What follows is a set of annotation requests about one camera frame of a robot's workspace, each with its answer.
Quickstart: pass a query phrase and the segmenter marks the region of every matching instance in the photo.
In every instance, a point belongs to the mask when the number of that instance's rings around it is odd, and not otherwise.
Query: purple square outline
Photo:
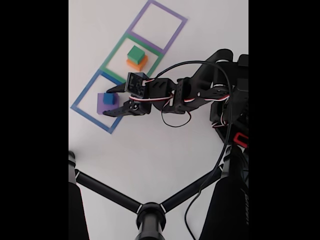
[[[164,49],[161,49],[157,45],[153,44],[152,42],[148,41],[147,39],[144,39],[142,36],[140,36],[140,35],[138,35],[138,34],[136,34],[136,33],[134,33],[132,31],[133,28],[135,27],[135,25],[137,24],[137,22],[142,17],[142,15],[146,12],[146,10],[150,6],[150,4],[154,4],[157,7],[161,8],[162,10],[166,11],[167,13],[169,13],[169,14],[175,16],[176,18],[182,20],[180,26],[176,29],[175,33],[172,35],[171,39],[166,44]],[[162,54],[165,54],[168,51],[168,49],[171,47],[172,43],[175,41],[175,39],[177,38],[179,33],[181,32],[182,28],[185,26],[186,22],[187,22],[187,19],[184,16],[181,16],[180,14],[176,13],[175,11],[172,11],[171,9],[167,8],[166,6],[163,6],[162,4],[158,3],[155,0],[148,0],[146,2],[146,4],[144,5],[144,7],[139,12],[139,14],[135,17],[133,22],[130,24],[129,28],[126,30],[126,33],[132,35],[133,37],[135,37],[136,39],[140,40],[141,42],[149,45],[150,47],[154,48],[158,52],[160,52]]]

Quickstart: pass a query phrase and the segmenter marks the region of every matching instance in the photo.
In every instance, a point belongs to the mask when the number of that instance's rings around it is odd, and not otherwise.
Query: black pole
[[[198,180],[194,181],[191,183],[189,186],[186,186],[184,189],[181,191],[177,192],[175,195],[169,197],[167,200],[163,201],[161,205],[165,209],[165,213],[168,213],[175,207],[179,206],[183,202],[187,201],[189,198],[191,198],[193,195],[195,195],[201,186],[201,184],[207,179],[207,177],[212,173],[212,171],[208,172],[206,175],[200,177]],[[215,181],[219,180],[221,177],[221,169],[220,167],[217,168],[211,179],[204,185],[205,189],[206,187],[210,186],[213,184]]]
[[[122,194],[121,192],[118,192],[117,190],[114,190],[98,180],[95,180],[94,178],[77,169],[75,170],[75,174],[77,176],[76,182],[78,184],[85,186],[86,188],[96,192],[97,194],[100,194],[101,196],[104,196],[105,198],[113,201],[116,204],[119,204],[135,214],[138,212],[138,209],[141,205],[140,202],[133,200],[132,198]]]

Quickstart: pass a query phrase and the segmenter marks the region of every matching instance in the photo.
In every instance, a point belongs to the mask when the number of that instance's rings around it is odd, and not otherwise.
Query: green square outline
[[[102,65],[100,66],[100,70],[105,72],[106,74],[109,74],[110,76],[112,76],[113,78],[117,79],[119,82],[121,83],[125,83],[127,80],[125,80],[124,78],[122,78],[121,76],[119,76],[118,74],[114,73],[113,71],[109,70],[108,68],[106,68],[105,66],[110,62],[110,60],[114,57],[114,55],[116,54],[116,52],[119,50],[120,46],[124,43],[125,39],[128,38],[130,40],[132,40],[133,42],[141,45],[142,47],[144,47],[145,49],[147,49],[148,51],[152,52],[153,54],[157,55],[158,58],[156,59],[156,61],[154,62],[154,64],[152,65],[152,67],[150,68],[150,70],[148,71],[148,73],[146,74],[148,77],[150,77],[152,75],[152,73],[156,70],[157,66],[159,65],[160,61],[162,60],[162,58],[164,57],[163,53],[160,53],[159,51],[155,50],[154,48],[150,47],[149,45],[145,44],[144,42],[138,40],[137,38],[135,38],[134,36],[131,36],[129,33],[125,33],[123,34],[123,36],[120,38],[120,40],[118,41],[118,43],[115,45],[115,47],[112,49],[112,51],[110,52],[110,54],[106,57],[106,59],[104,60],[104,62],[102,63]]]

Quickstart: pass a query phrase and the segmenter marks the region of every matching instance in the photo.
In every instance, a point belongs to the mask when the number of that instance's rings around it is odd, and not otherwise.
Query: stacked cubes
[[[148,61],[148,56],[145,55],[145,52],[137,46],[133,46],[133,48],[127,54],[127,57],[128,59],[126,60],[126,64],[138,72],[142,71]]]

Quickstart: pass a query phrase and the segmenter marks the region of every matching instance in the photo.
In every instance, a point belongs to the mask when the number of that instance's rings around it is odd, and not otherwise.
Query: blue square outline
[[[92,123],[94,123],[95,125],[99,126],[100,128],[106,130],[108,133],[112,134],[113,131],[116,129],[117,125],[120,123],[122,116],[118,116],[116,118],[116,120],[113,122],[111,127],[108,127],[106,125],[104,125],[102,122],[98,121],[97,119],[95,119],[94,117],[90,116],[89,114],[87,114],[86,112],[82,111],[80,108],[78,108],[78,104],[81,102],[81,100],[84,98],[84,96],[86,95],[86,93],[88,92],[88,90],[91,88],[92,84],[94,84],[94,82],[96,81],[96,79],[99,76],[103,76],[105,77],[107,80],[113,82],[116,85],[121,85],[123,84],[122,82],[118,81],[117,79],[115,79],[114,77],[110,76],[109,74],[105,73],[104,71],[98,69],[96,71],[96,73],[93,75],[93,77],[91,78],[91,80],[88,82],[88,84],[85,86],[85,88],[82,90],[82,92],[80,93],[80,95],[76,98],[76,100],[74,101],[74,103],[71,105],[71,109],[76,111],[78,114],[80,114],[81,116],[85,117],[86,119],[88,119],[89,121],[91,121]]]

